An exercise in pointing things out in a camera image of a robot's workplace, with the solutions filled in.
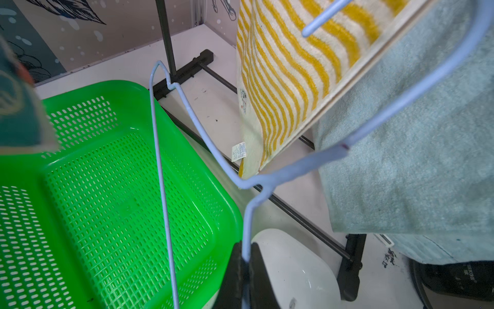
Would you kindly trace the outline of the light blue wire hanger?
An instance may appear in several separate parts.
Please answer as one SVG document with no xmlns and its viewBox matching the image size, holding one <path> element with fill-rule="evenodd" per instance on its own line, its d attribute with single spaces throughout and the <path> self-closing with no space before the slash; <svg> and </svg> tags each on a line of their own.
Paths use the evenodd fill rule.
<svg viewBox="0 0 494 309">
<path fill-rule="evenodd" d="M 191 108 L 180 84 L 172 82 L 169 71 L 166 66 L 157 61 L 154 65 L 154 69 L 161 68 L 166 76 L 167 87 L 169 90 L 177 90 L 182 103 L 187 109 L 187 112 L 193 121 L 196 129 L 203 138 L 210 152 L 213 154 L 217 163 L 221 166 L 223 171 L 228 175 L 231 181 L 237 185 L 240 189 L 250 189 L 256 185 L 262 187 L 261 192 L 255 198 L 253 198 L 248 205 L 244 213 L 243 223 L 243 239 L 242 242 L 242 257 L 245 261 L 245 275 L 244 275 L 244 288 L 243 288 L 243 301 L 242 308 L 250 308 L 249 299 L 249 261 L 251 257 L 251 234 L 252 234 L 252 221 L 253 215 L 257 207 L 262 205 L 271 195 L 277 186 L 286 182 L 292 181 L 300 176 L 304 176 L 314 169 L 318 169 L 324 164 L 334 162 L 345 158 L 351 149 L 357 142 L 365 138 L 372 131 L 386 123 L 390 118 L 395 116 L 401 110 L 408 105 L 415 102 L 423 94 L 434 87 L 438 82 L 442 81 L 447 75 L 451 74 L 468 56 L 469 53 L 479 44 L 485 33 L 490 28 L 493 22 L 493 1 L 477 1 L 475 14 L 473 16 L 470 28 L 463 40 L 457 45 L 456 49 L 451 55 L 432 73 L 429 73 L 421 81 L 411 87 L 409 90 L 401 94 L 395 101 L 390 103 L 382 111 L 379 111 L 375 116 L 370 118 L 366 123 L 361 125 L 358 129 L 354 130 L 346 138 L 339 141 L 337 144 L 330 148 L 324 149 L 313 154 L 308 155 L 296 161 L 289 166 L 283 167 L 271 174 L 256 175 L 247 180 L 241 179 L 238 174 L 231 169 L 230 164 L 225 160 L 221 152 L 216 148 L 213 141 L 211 141 L 207 132 L 204 130 L 198 117 Z"/>
</svg>

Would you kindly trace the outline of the yellow striped towel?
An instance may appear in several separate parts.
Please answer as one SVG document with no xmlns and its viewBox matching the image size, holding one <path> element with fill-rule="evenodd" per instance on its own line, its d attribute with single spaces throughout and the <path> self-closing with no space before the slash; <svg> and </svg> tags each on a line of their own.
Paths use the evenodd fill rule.
<svg viewBox="0 0 494 309">
<path fill-rule="evenodd" d="M 371 69 L 432 1 L 351 1 L 310 36 L 329 1 L 242 1 L 237 95 L 246 156 L 258 174 Z"/>
</svg>

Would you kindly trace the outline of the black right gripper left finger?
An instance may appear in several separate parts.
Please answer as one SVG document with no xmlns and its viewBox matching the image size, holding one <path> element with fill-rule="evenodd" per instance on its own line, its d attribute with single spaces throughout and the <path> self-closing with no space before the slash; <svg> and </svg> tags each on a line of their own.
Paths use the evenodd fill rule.
<svg viewBox="0 0 494 309">
<path fill-rule="evenodd" d="M 245 261 L 242 257 L 242 242 L 233 246 L 213 309 L 241 309 L 243 301 Z"/>
</svg>

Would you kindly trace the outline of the teal patterned towel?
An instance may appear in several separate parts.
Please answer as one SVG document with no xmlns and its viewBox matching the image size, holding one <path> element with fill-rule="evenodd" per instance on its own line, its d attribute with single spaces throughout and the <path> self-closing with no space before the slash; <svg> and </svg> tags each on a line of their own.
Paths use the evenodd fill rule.
<svg viewBox="0 0 494 309">
<path fill-rule="evenodd" d="M 34 81 L 1 39 L 1 154 L 27 155 L 59 149 Z"/>
</svg>

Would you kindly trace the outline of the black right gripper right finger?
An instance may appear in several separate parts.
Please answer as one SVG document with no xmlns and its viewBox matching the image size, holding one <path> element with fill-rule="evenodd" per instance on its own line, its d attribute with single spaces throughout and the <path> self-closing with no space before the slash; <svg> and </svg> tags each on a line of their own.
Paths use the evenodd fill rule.
<svg viewBox="0 0 494 309">
<path fill-rule="evenodd" d="M 251 245 L 249 299 L 253 309 L 280 309 L 258 243 Z"/>
</svg>

